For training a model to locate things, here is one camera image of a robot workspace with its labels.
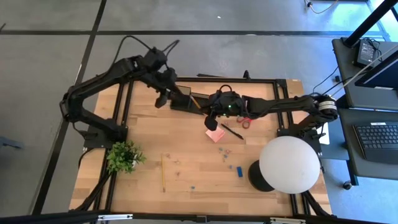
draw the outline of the keyboard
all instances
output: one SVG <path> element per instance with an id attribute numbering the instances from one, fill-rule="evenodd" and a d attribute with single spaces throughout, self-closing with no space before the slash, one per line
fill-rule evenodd
<path id="1" fill-rule="evenodd" d="M 353 125 L 365 159 L 398 164 L 398 122 Z"/>

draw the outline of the monitor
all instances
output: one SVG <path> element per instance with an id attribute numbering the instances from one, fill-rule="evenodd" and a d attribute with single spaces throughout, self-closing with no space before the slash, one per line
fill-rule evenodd
<path id="1" fill-rule="evenodd" d="M 357 86 L 398 90 L 398 50 L 355 82 Z"/>

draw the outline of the floor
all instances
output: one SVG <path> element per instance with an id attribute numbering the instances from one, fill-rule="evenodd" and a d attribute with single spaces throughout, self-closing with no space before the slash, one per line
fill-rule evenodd
<path id="1" fill-rule="evenodd" d="M 255 78 L 301 79 L 306 93 L 336 68 L 329 31 L 352 31 L 382 0 L 339 2 L 323 14 L 307 11 L 303 1 L 251 0 L 112 0 L 99 30 L 275 30 L 325 31 L 320 35 L 142 35 L 149 45 L 181 43 L 170 54 L 169 65 L 180 76 L 197 73 L 241 77 L 246 69 Z M 100 0 L 0 0 L 4 30 L 92 30 Z M 314 2 L 323 9 L 331 2 Z M 398 41 L 391 12 L 382 18 L 389 38 Z M 371 31 L 379 31 L 374 26 Z M 121 35 L 98 35 L 83 80 L 105 71 Z M 0 150 L 0 217 L 25 215 L 47 162 L 61 122 L 58 102 L 74 84 L 89 35 L 1 35 L 0 136 L 21 141 L 23 149 Z M 127 41 L 119 57 L 144 54 Z M 326 90 L 331 79 L 318 88 Z M 92 110 L 95 97 L 85 102 Z M 82 138 L 68 128 L 44 212 L 64 212 L 72 195 Z M 346 191 L 345 161 L 323 161 L 333 213 L 341 218 L 398 223 L 398 181 L 359 178 Z M 171 223 L 136 221 L 140 223 Z"/>

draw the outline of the potted plant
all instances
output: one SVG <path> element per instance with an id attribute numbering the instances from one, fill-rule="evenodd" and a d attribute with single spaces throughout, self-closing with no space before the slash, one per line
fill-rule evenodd
<path id="1" fill-rule="evenodd" d="M 146 157 L 142 154 L 139 146 L 132 141 L 127 141 L 114 144 L 106 159 L 108 160 L 107 170 L 109 173 L 124 171 L 130 174 L 135 171 L 136 164 L 145 162 Z"/>

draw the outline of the black marker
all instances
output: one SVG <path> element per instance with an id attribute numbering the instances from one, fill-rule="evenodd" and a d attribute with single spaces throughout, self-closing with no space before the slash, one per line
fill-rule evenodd
<path id="1" fill-rule="evenodd" d="M 238 137 L 238 138 L 244 140 L 243 137 L 242 137 L 242 135 L 240 135 L 240 134 L 238 134 L 238 133 L 232 131 L 229 127 L 227 127 L 227 125 L 225 125 L 225 124 L 221 124 L 221 125 L 222 125 L 222 127 L 226 128 L 228 131 L 230 131 L 232 134 L 234 134 L 236 137 Z"/>

